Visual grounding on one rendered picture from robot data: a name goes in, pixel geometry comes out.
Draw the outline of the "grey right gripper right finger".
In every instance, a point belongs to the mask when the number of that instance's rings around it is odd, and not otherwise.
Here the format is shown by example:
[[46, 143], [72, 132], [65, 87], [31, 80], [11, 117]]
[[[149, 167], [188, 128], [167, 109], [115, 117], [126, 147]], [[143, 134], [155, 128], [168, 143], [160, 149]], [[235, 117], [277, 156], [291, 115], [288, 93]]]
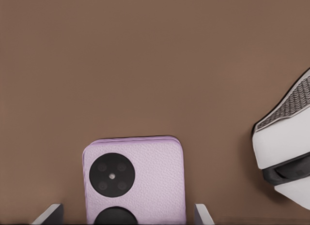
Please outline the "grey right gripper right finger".
[[194, 225], [215, 225], [208, 209], [204, 204], [194, 205]]

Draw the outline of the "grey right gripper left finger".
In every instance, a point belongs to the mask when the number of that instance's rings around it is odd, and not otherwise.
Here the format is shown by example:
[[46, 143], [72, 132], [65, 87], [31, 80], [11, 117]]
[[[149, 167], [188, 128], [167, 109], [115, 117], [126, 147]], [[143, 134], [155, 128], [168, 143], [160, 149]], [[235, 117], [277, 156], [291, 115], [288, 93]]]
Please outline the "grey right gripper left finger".
[[31, 225], [63, 225], [63, 218], [63, 204], [52, 204]]

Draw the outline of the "lilac leather-textured phone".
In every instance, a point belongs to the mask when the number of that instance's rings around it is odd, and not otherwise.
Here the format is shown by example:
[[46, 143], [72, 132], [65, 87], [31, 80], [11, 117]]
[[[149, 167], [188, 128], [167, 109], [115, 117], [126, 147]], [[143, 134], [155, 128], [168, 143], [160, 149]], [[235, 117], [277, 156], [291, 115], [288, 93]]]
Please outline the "lilac leather-textured phone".
[[88, 224], [186, 223], [183, 149], [173, 136], [99, 139], [83, 151]]

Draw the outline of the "white phone stand with grille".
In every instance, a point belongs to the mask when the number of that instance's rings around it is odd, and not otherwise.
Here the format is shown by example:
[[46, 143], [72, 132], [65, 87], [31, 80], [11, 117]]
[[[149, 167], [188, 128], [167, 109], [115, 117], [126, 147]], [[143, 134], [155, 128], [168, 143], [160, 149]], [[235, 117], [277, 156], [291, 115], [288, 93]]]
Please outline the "white phone stand with grille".
[[310, 68], [253, 125], [252, 145], [264, 180], [310, 210]]

